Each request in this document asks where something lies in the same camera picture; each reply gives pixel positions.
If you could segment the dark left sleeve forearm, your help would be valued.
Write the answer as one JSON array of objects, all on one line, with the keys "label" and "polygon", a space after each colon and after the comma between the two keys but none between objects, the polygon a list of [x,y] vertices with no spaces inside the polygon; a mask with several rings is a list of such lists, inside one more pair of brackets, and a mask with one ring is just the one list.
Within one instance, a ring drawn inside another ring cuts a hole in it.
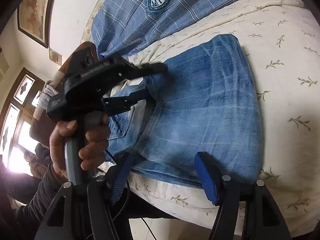
[{"label": "dark left sleeve forearm", "polygon": [[51,162],[42,179],[8,170],[1,164],[1,175],[7,195],[23,203],[13,209],[14,226],[1,219],[1,239],[34,239],[52,200],[66,177],[55,171]]}]

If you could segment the left hand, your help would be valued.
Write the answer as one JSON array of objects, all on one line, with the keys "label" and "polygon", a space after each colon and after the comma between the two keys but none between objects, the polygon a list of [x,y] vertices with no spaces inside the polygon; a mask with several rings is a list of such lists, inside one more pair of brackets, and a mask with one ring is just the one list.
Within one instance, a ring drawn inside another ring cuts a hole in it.
[{"label": "left hand", "polygon": [[91,128],[85,131],[84,121],[60,121],[50,136],[52,164],[46,177],[61,185],[67,181],[75,185],[88,183],[95,170],[105,161],[110,135],[108,116],[89,117]]}]

